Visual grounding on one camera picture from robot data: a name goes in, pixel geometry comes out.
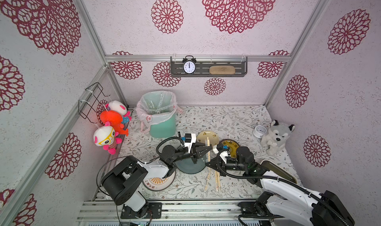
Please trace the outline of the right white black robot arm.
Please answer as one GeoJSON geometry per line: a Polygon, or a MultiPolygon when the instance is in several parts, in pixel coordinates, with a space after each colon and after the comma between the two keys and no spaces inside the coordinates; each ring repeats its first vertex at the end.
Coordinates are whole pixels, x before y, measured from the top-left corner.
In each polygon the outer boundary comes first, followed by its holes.
{"type": "Polygon", "coordinates": [[[230,157],[228,147],[208,146],[216,157],[206,163],[222,176],[247,180],[263,193],[254,201],[241,202],[238,220],[252,218],[271,221],[289,219],[304,226],[353,226],[351,217],[340,199],[332,192],[320,193],[287,180],[255,161],[248,147],[239,147],[230,157]]]}

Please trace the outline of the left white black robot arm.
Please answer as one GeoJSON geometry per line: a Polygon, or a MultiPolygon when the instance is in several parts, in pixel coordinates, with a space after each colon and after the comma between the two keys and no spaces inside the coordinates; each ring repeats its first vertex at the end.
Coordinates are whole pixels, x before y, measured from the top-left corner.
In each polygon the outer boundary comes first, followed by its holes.
{"type": "Polygon", "coordinates": [[[190,159],[195,164],[216,146],[205,146],[202,143],[192,143],[191,150],[187,147],[172,145],[164,146],[159,154],[160,159],[149,164],[143,164],[133,156],[125,157],[118,165],[109,171],[100,184],[117,206],[125,205],[142,218],[148,211],[148,202],[138,191],[144,180],[149,178],[168,178],[176,171],[176,162],[190,159]]]}

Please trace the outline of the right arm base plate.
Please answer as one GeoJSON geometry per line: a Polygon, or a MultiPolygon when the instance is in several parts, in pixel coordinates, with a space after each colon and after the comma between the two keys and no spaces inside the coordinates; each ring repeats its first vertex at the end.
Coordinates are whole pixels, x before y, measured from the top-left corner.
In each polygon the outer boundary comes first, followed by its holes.
{"type": "Polygon", "coordinates": [[[265,220],[282,218],[282,216],[271,213],[264,202],[243,201],[238,206],[241,208],[242,215],[247,218],[265,220]]]}

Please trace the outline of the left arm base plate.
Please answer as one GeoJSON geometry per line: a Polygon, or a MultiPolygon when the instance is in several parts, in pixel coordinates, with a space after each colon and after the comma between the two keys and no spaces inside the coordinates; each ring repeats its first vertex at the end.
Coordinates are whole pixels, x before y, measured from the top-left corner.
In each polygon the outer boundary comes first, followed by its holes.
{"type": "Polygon", "coordinates": [[[162,206],[160,202],[148,202],[136,212],[127,205],[124,205],[121,219],[160,219],[162,206]]]}

